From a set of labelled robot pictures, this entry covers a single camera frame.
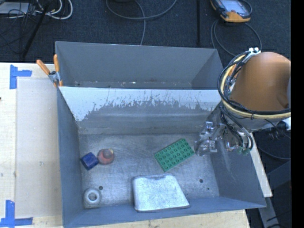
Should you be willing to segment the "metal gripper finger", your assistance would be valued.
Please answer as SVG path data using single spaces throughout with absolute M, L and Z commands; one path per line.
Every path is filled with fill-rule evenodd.
M 197 156 L 203 156 L 207 154 L 217 153 L 217 146 L 215 140 L 198 140 L 195 142 L 195 154 Z
M 203 142 L 206 140 L 213 140 L 213 135 L 214 135 L 214 123 L 210 121 L 206 121 L 199 134 L 199 141 Z

